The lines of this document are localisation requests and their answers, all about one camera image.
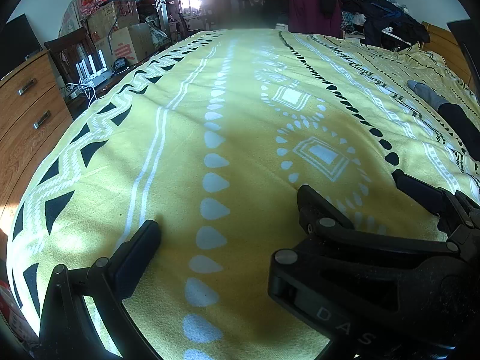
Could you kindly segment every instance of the window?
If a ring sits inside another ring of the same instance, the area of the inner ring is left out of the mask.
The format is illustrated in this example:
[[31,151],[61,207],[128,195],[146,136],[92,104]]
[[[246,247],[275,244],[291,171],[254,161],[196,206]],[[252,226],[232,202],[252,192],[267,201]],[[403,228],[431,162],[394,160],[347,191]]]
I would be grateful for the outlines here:
[[179,0],[179,2],[182,11],[189,10],[191,12],[192,8],[199,10],[202,6],[201,0]]

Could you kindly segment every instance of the bed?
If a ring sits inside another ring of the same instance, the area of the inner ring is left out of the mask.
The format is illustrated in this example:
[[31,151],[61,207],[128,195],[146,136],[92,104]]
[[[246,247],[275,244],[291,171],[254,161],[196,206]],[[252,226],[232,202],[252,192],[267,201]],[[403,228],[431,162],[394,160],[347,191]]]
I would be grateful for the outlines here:
[[430,42],[422,45],[423,51],[433,51],[441,55],[445,64],[450,68],[463,82],[475,91],[472,73],[465,57],[460,50],[455,37],[450,31],[434,26],[424,21],[422,23],[430,35]]
[[304,238],[301,185],[359,231],[417,239],[444,234],[395,169],[480,202],[478,164],[411,79],[480,127],[473,92],[418,44],[221,30],[153,56],[73,122],[22,198],[7,269],[28,322],[38,332],[55,265],[90,266],[153,219],[162,245],[124,305],[162,357],[315,358],[327,339],[266,292],[271,254]]

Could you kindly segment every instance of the maroon cloth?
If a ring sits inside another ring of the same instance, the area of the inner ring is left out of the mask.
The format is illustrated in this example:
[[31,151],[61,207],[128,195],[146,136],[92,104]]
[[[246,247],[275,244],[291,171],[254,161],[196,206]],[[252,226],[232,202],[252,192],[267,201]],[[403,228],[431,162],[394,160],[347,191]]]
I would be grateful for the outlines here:
[[289,0],[289,32],[340,38],[340,24],[342,11],[338,0],[332,17],[322,13],[320,0]]

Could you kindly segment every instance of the dresser drawer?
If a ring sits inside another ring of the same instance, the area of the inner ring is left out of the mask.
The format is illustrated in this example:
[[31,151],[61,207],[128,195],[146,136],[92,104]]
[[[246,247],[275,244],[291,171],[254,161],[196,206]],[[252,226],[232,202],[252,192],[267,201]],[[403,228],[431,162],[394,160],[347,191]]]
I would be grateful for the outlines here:
[[0,140],[0,216],[27,164],[67,116],[68,109],[55,86],[34,102]]
[[0,139],[39,97],[55,85],[47,54],[6,78],[5,83],[0,81]]
[[14,221],[15,213],[17,212],[20,200],[27,190],[28,184],[33,174],[37,170],[40,163],[45,159],[47,155],[51,153],[57,143],[60,141],[60,138],[63,136],[63,133],[66,132],[67,128],[71,125],[72,118],[68,115],[56,129],[46,138],[42,146],[40,146],[37,152],[34,154],[25,170],[20,175],[17,183],[15,184],[13,190],[11,191],[10,196],[8,197],[7,204],[3,210],[3,214],[0,213],[0,259],[5,259],[5,252],[7,249],[6,237],[9,235],[11,230],[11,225]]

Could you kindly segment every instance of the white router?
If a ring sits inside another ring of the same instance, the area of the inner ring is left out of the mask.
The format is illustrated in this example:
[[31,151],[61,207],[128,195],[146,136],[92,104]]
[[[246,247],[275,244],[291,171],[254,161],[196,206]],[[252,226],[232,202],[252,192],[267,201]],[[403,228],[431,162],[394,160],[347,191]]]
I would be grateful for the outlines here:
[[76,64],[78,76],[80,77],[80,83],[84,85],[89,85],[96,88],[98,85],[108,80],[112,76],[112,72],[107,68],[105,59],[103,57],[102,50],[98,50],[98,56],[102,62],[102,69],[96,70],[95,64],[93,63],[92,55],[88,56],[88,62],[92,68],[92,74],[88,71],[87,62],[82,59],[82,61]]

